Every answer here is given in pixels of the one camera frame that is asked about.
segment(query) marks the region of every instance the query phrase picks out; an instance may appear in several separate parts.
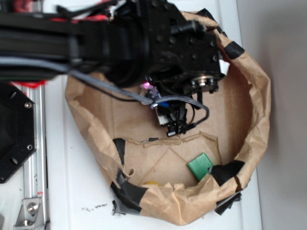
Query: black octagonal plate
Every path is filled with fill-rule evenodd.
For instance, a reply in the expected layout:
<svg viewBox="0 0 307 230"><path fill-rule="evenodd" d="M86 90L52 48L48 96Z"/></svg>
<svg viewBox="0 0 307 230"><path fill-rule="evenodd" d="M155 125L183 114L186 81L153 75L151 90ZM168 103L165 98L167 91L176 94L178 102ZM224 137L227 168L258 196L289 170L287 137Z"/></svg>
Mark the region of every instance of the black octagonal plate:
<svg viewBox="0 0 307 230"><path fill-rule="evenodd" d="M34 107L15 86L0 82L0 184L35 151Z"/></svg>

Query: green block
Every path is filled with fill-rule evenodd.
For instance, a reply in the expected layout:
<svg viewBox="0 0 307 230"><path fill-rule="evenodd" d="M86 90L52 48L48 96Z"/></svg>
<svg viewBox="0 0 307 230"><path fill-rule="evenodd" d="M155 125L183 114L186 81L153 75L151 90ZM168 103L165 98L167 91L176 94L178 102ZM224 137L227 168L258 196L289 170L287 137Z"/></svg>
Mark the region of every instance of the green block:
<svg viewBox="0 0 307 230"><path fill-rule="evenodd" d="M208 169L213 166L213 163L206 153L201 154L190 163L188 163L188 167L199 181L205 177L205 175L209 172Z"/></svg>

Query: paper bag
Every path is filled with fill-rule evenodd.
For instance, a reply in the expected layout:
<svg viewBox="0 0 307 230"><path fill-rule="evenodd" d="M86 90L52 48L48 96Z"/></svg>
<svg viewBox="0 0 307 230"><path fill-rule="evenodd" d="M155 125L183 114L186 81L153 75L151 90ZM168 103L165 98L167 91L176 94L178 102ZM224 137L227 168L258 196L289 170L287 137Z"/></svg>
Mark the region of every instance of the paper bag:
<svg viewBox="0 0 307 230"><path fill-rule="evenodd" d="M267 148L271 110L270 80L256 61L214 20L183 15L217 36L224 60L231 64L219 92L203 94L209 119L187 134L167 138L148 106L112 99L73 78L66 88L75 122L114 192L115 211L176 225L202 217L247 186ZM94 75L106 81L102 74ZM140 87L127 90L139 92ZM195 120L202 117L197 111ZM215 166L198 182L187 163L203 152ZM147 184L152 181L162 186Z"/></svg>

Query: brown paper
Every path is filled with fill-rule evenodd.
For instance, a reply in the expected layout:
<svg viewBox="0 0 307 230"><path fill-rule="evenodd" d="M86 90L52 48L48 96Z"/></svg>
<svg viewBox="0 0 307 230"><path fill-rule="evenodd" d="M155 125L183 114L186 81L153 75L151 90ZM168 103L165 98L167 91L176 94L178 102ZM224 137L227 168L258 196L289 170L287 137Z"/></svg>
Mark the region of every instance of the brown paper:
<svg viewBox="0 0 307 230"><path fill-rule="evenodd" d="M183 12L207 27L218 24L209 19ZM217 35L222 52L231 40ZM76 124L94 153L108 184L117 187L118 169L127 180L147 187L140 207L141 215L185 225L216 208L223 200L244 189L262 158L268 143L271 110L271 85L268 76L248 53L230 60L228 75L219 82L220 90L204 93L204 104L211 111L208 120L185 135L167 138L166 128L159 126L155 112L140 103L117 101L69 78L66 98ZM95 76L103 81L102 74ZM139 92L139 87L127 89ZM195 120L204 116L196 112ZM121 164L115 138L126 140L125 164ZM149 138L159 138L146 142ZM245 162L236 178L221 187L210 175L199 183L187 163L206 152L215 165L233 159ZM144 185L156 181L163 186Z"/></svg>

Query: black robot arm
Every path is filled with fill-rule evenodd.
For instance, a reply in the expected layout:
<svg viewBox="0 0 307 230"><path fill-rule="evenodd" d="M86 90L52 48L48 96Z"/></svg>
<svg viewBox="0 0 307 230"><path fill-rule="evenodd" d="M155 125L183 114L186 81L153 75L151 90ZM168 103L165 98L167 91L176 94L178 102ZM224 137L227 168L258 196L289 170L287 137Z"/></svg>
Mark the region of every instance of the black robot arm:
<svg viewBox="0 0 307 230"><path fill-rule="evenodd" d="M98 71L118 87L147 81L152 86L147 96L153 99L191 98L196 93L202 103L202 92L218 91L224 74L216 37L205 26L187 21L166 0L126 0L111 17L108 9L118 2L76 12L58 7L55 14L1 12L0 57L40 59L82 73ZM49 80L59 73L44 66L1 65L0 81ZM199 124L187 124L185 104L175 100L157 105L169 136Z"/></svg>

